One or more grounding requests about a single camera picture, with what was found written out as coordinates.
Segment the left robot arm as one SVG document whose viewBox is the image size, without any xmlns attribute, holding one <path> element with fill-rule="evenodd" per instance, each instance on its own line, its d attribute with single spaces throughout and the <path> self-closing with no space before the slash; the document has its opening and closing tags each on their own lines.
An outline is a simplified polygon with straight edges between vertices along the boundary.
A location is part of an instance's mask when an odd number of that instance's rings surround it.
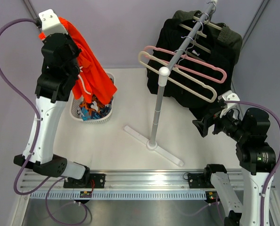
<svg viewBox="0 0 280 226">
<path fill-rule="evenodd" d="M 91 173 L 89 167 L 53 153 L 60 116 L 80 73 L 80 52 L 68 34 L 54 33 L 44 39 L 34 122 L 26 149 L 14 157 L 14 164 L 42 176 L 66 177 L 65 188 L 103 188 L 104 174 Z"/>
</svg>

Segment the patterned blue orange shorts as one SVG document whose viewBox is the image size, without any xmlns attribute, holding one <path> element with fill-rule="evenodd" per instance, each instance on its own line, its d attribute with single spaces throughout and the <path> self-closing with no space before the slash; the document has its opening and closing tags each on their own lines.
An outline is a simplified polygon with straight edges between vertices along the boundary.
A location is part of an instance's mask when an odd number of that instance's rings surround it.
<svg viewBox="0 0 280 226">
<path fill-rule="evenodd" d="M 110 117 L 113 100 L 114 97 L 111 97 L 108 104 L 103 104 L 95 95 L 92 96 L 91 102 L 87 102 L 84 98 L 74 100 L 76 105 L 73 113 L 85 122 L 102 122 Z"/>
</svg>

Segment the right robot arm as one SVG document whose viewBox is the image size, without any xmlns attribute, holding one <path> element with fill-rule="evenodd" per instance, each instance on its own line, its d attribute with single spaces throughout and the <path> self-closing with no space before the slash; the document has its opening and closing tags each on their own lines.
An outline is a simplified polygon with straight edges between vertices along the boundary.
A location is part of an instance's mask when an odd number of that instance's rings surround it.
<svg viewBox="0 0 280 226">
<path fill-rule="evenodd" d="M 202 173 L 185 173 L 190 188 L 214 188 L 216 203 L 222 203 L 226 226 L 265 226 L 269 223 L 271 181 L 267 177 L 276 163 L 274 150 L 266 143 L 270 127 L 269 115 L 259 108 L 247 109 L 242 120 L 233 117 L 233 110 L 220 117 L 211 111 L 201 120 L 192 122 L 201 137 L 214 126 L 236 141 L 236 156 L 243 175 L 243 201 L 236 195 L 227 170 L 222 164 L 208 164 Z"/>
</svg>

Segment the cream hanger of patterned shorts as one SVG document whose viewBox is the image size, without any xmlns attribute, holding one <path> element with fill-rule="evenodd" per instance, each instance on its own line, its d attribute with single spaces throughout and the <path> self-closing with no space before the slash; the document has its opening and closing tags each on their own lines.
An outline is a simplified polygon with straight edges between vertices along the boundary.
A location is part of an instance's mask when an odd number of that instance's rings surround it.
<svg viewBox="0 0 280 226">
<path fill-rule="evenodd" d="M 187 93 L 195 95 L 206 102 L 214 102 L 218 97 L 217 91 L 213 87 L 192 77 L 191 74 L 220 84 L 226 80 L 227 73 L 219 67 L 191 58 L 187 54 L 182 54 L 178 60 L 186 59 L 191 65 L 198 64 L 203 69 L 209 68 L 217 71 L 222 74 L 221 80 L 178 64 L 175 64 L 173 69 L 170 70 L 168 68 L 169 62 L 164 58 L 176 53 L 177 51 L 172 52 L 155 46 L 146 46 L 143 51 L 139 52 L 138 62 L 147 69 L 147 88 L 150 93 L 157 94 L 158 87 L 161 86 L 164 88 L 164 95 L 166 97 L 174 97 L 180 102 L 190 100 L 189 97 L 186 97 Z"/>
</svg>

